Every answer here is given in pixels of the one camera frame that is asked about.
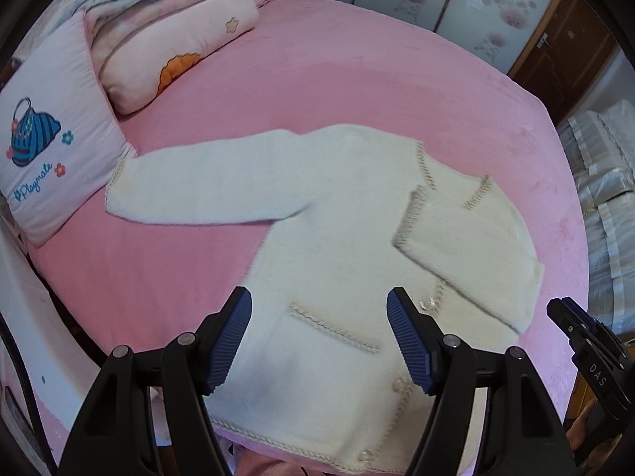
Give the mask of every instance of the orange sun patch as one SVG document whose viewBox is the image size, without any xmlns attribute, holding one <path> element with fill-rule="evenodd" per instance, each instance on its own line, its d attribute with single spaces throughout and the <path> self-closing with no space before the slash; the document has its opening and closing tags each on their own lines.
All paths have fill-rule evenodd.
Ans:
<svg viewBox="0 0 635 476">
<path fill-rule="evenodd" d="M 172 57 L 159 75 L 159 87 L 157 88 L 157 96 L 177 78 L 183 75 L 188 69 L 201 60 L 200 54 L 184 54 Z"/>
</svg>

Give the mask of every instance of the pearl button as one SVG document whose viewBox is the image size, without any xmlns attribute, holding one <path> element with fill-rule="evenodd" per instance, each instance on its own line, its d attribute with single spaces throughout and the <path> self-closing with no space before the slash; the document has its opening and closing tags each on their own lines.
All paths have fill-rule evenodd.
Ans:
<svg viewBox="0 0 635 476">
<path fill-rule="evenodd" d="M 372 459 L 373 459 L 373 453 L 367 450 L 362 451 L 360 455 L 358 456 L 358 460 L 361 461 L 362 463 L 371 461 Z"/>
<path fill-rule="evenodd" d="M 436 310 L 436 302 L 432 297 L 426 297 L 425 299 L 421 299 L 419 301 L 419 307 L 423 311 L 434 311 Z"/>
<path fill-rule="evenodd" d="M 393 390 L 395 392 L 403 392 L 406 388 L 408 387 L 408 383 L 406 383 L 406 380 L 404 380 L 403 378 L 398 378 L 397 380 L 393 381 Z"/>
</svg>

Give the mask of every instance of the star-shaped flower embroidery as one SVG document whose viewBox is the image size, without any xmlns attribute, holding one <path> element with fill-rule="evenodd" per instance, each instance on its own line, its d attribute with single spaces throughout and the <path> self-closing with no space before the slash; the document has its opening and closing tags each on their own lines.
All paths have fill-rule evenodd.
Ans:
<svg viewBox="0 0 635 476">
<path fill-rule="evenodd" d="M 62 177 L 66 174 L 66 166 L 64 166 L 62 163 L 57 163 L 53 171 L 55 172 L 55 175 L 57 175 L 58 177 Z"/>
<path fill-rule="evenodd" d="M 63 144 L 71 144 L 73 142 L 73 139 L 75 139 L 75 136 L 73 136 L 73 133 L 71 131 L 66 131 L 62 134 Z"/>
<path fill-rule="evenodd" d="M 236 19 L 236 16 L 234 16 L 232 19 L 226 22 L 225 29 L 227 30 L 227 33 L 233 34 L 236 31 L 236 28 L 238 27 L 239 23 L 240 22 Z"/>
</svg>

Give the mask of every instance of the pink blanket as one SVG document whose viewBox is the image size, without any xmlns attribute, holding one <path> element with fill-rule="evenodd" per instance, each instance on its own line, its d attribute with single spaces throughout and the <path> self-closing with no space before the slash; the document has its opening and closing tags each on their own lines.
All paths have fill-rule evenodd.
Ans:
<svg viewBox="0 0 635 476">
<path fill-rule="evenodd" d="M 523 214 L 545 265 L 521 344 L 564 415 L 575 368 L 545 306 L 561 296 L 586 306 L 587 246 L 573 178 L 542 103 L 434 33 L 368 10 L 276 0 L 260 13 L 255 30 L 123 122 L 129 141 L 144 154 L 275 128 L 360 123 L 422 139 L 435 159 L 468 175 L 491 175 Z M 268 227 L 129 223 L 106 214 L 101 190 L 31 256 L 105 351 L 121 343 L 150 349 L 223 305 Z"/>
</svg>

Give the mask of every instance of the white cardigan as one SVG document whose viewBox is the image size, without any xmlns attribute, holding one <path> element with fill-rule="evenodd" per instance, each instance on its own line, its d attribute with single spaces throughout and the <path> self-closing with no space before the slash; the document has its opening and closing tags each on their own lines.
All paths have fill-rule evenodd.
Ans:
<svg viewBox="0 0 635 476">
<path fill-rule="evenodd" d="M 278 220 L 243 282 L 252 320 L 206 403 L 216 426 L 334 472 L 404 472 L 430 413 L 386 318 L 393 287 L 444 332 L 502 352 L 542 281 L 522 217 L 490 178 L 359 125 L 152 152 L 122 161 L 106 198 L 143 223 Z M 462 469 L 484 408 L 478 391 Z"/>
</svg>

